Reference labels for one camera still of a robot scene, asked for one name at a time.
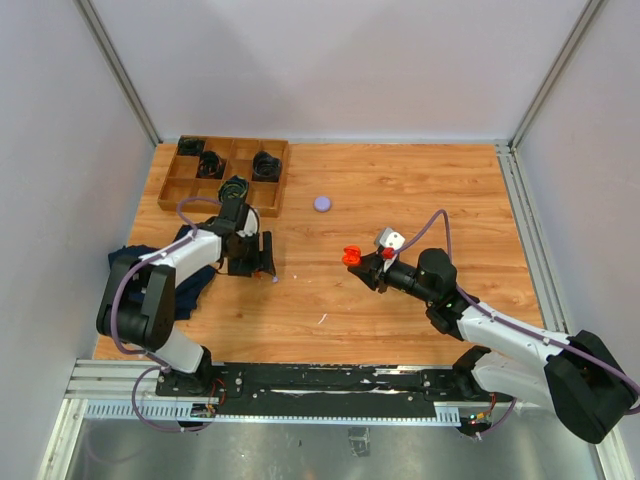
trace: purple round object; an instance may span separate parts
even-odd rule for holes
[[[313,208],[318,212],[326,212],[331,208],[331,200],[329,197],[318,197],[313,201]]]

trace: navy fabric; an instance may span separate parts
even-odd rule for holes
[[[175,240],[182,238],[190,230],[188,225],[183,225]],[[120,250],[116,250],[109,254],[109,266],[113,265],[113,262],[120,255],[130,255],[133,257],[139,257],[140,255],[146,255],[147,253],[153,253],[157,248],[148,247],[147,245],[132,245],[130,247],[123,247]],[[216,274],[216,269],[207,265],[202,267],[196,273],[185,279],[180,285],[176,287],[176,320],[188,320],[191,318],[191,312],[198,307],[198,297],[200,292],[206,287]],[[131,295],[131,300],[142,303],[143,295]]]

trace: wooden compartment tray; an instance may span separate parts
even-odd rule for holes
[[[175,210],[178,203],[187,197],[198,196],[217,199],[218,190],[222,184],[234,175],[238,175],[249,182],[247,193],[249,205],[256,208],[261,216],[277,217],[279,215],[289,166],[289,142],[286,140],[203,137],[199,135],[180,137],[181,140],[185,138],[204,142],[202,151],[216,152],[224,163],[224,170],[216,175],[220,178],[197,178],[200,154],[178,155],[179,149],[176,148],[158,196],[160,208]],[[262,151],[282,162],[277,182],[253,179],[253,158]],[[184,205],[183,211],[217,214],[220,207],[208,202],[191,202]]]

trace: gray wall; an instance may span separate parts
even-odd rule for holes
[[[34,478],[152,154],[71,0],[0,2],[0,477]]]
[[[585,0],[95,0],[160,134],[507,138]]]
[[[640,3],[611,0],[521,147],[574,330],[640,379]],[[622,432],[640,475],[640,418]]]

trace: wood grain surface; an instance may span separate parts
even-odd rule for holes
[[[130,244],[165,246],[181,225],[156,203],[174,149],[158,147]],[[329,212],[313,210],[318,195]],[[383,227],[413,237],[438,208],[451,218],[459,283],[541,326],[493,146],[362,144],[291,145],[282,212],[261,227],[273,231],[280,281],[217,276],[176,325],[219,361],[451,364],[471,345],[438,333],[423,303],[371,292],[341,262],[347,245],[372,251]],[[445,247],[441,220],[402,259],[415,265],[434,246]],[[94,358],[123,357],[102,337]]]

